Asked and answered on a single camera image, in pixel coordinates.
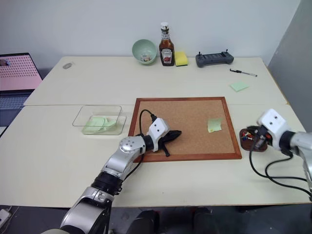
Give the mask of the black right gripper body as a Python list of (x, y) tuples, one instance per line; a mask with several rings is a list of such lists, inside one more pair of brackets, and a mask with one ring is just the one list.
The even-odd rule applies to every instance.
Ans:
[(260, 125), (255, 135), (255, 147), (261, 148), (263, 144), (271, 144), (272, 136), (264, 125)]

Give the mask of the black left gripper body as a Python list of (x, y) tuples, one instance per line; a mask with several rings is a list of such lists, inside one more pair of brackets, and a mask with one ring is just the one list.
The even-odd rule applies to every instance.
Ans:
[(174, 132), (169, 131), (165, 136), (161, 137), (158, 141), (158, 148), (163, 149), (167, 142), (171, 142), (174, 140)]

